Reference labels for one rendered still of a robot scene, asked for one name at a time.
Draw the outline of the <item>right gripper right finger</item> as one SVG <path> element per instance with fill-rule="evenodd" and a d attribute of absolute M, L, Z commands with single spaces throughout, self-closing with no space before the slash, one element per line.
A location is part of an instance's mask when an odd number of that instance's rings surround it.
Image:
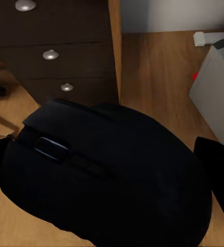
<path fill-rule="evenodd" d="M 211 191 L 224 212 L 224 145 L 214 140 L 198 137 L 193 153 L 204 166 Z"/>

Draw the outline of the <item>mouse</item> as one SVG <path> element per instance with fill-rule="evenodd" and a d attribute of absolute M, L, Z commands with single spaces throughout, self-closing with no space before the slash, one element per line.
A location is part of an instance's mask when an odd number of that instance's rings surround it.
<path fill-rule="evenodd" d="M 52 98 L 9 141 L 0 189 L 96 247 L 198 247 L 212 191 L 193 151 L 124 105 Z"/>

